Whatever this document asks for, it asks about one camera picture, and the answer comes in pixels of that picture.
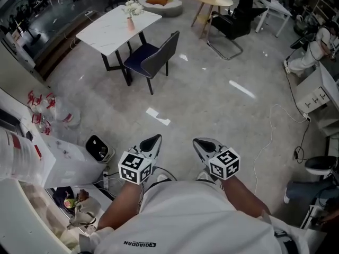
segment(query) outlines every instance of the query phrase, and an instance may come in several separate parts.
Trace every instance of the white t-shirt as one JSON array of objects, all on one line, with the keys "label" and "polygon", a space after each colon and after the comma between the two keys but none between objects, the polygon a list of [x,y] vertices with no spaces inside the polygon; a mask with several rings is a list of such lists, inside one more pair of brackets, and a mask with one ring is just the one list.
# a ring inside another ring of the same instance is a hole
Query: white t-shirt
[{"label": "white t-shirt", "polygon": [[[287,232],[299,254],[306,241],[289,226],[270,217]],[[235,208],[216,185],[205,182],[163,182],[144,194],[140,213],[117,230],[91,235],[95,254],[280,254],[273,226]]]}]

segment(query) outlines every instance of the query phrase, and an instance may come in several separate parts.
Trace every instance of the round pet bed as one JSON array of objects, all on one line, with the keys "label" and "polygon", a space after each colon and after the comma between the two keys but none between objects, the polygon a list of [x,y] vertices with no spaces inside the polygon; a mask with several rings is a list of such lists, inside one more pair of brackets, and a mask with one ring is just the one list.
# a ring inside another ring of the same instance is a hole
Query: round pet bed
[{"label": "round pet bed", "polygon": [[164,6],[146,3],[146,0],[139,0],[145,11],[159,14],[162,17],[177,17],[182,14],[182,2],[180,0],[168,0]]}]

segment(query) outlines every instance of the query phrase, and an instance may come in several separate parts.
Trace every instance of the flower vase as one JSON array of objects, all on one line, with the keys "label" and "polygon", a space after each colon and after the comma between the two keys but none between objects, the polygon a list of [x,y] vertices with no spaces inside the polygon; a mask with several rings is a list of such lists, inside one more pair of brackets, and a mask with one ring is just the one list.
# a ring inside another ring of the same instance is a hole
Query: flower vase
[{"label": "flower vase", "polygon": [[127,18],[127,27],[129,31],[133,31],[135,29],[134,22],[132,20],[132,17]]}]

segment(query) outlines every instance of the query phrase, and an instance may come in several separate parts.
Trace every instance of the gray floor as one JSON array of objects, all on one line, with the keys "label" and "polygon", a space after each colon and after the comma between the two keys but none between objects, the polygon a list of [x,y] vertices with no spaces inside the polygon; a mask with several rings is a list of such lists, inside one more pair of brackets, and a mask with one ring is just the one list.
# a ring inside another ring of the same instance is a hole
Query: gray floor
[{"label": "gray floor", "polygon": [[[236,39],[244,52],[225,61],[198,39],[199,23],[190,27],[200,3],[182,1],[184,13],[181,16],[161,19],[145,31],[146,40],[155,46],[160,46],[171,32],[180,31],[176,54],[169,61],[169,76],[165,76],[163,68],[151,81],[153,96],[145,78],[134,73],[133,83],[127,87],[122,73],[106,71],[100,53],[84,43],[67,55],[47,83],[58,95],[81,109],[79,144],[83,145],[90,134],[97,133],[116,149],[110,163],[112,171],[117,169],[124,150],[160,133],[163,145],[158,165],[170,170],[178,179],[195,179],[204,166],[193,150],[192,139],[209,137],[241,155],[238,177],[254,191],[253,161],[270,141],[270,108],[279,104],[292,117],[301,120],[282,67],[282,61],[291,52],[289,45],[298,38],[293,32],[293,21],[286,25],[279,38],[274,35],[281,20],[272,18],[258,34],[252,30],[249,35]],[[137,49],[141,43],[134,37],[131,44]],[[119,51],[123,60],[128,57],[127,46]],[[118,63],[115,55],[109,57],[109,62]],[[289,79],[295,87],[296,78],[291,75]],[[230,81],[252,95],[232,86]],[[148,115],[149,107],[159,112],[161,119],[169,119],[170,124],[166,126]],[[284,212],[297,210],[282,204],[288,180],[309,178],[304,165],[293,159],[293,151],[300,145],[307,125],[296,123],[277,106],[272,109],[271,122],[273,141],[256,161],[256,194],[273,213],[284,215]],[[310,125],[303,148],[306,158],[324,153],[325,138],[315,123]],[[117,193],[119,184],[115,180],[110,184],[113,185],[111,191]]]}]

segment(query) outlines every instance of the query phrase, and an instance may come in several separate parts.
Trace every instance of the white shoe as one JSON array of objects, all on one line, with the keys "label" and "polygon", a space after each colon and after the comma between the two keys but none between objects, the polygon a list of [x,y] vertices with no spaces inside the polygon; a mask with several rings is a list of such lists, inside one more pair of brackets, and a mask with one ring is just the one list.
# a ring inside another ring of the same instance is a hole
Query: white shoe
[{"label": "white shoe", "polygon": [[287,195],[286,195],[286,191],[287,191],[287,187],[286,187],[286,189],[285,189],[284,203],[285,203],[285,204],[289,204],[289,202],[290,202],[290,199],[287,197]]},{"label": "white shoe", "polygon": [[160,174],[158,177],[157,177],[157,182],[160,183],[162,182],[163,180],[167,180],[168,177],[165,175],[165,174]]},{"label": "white shoe", "polygon": [[287,73],[287,74],[290,74],[290,73],[291,73],[291,70],[290,70],[290,68],[288,67],[287,61],[284,60],[283,64],[284,64],[284,68],[285,68],[286,73]]},{"label": "white shoe", "polygon": [[209,178],[209,176],[208,176],[206,171],[202,171],[197,176],[197,180],[210,180],[210,178]]}]

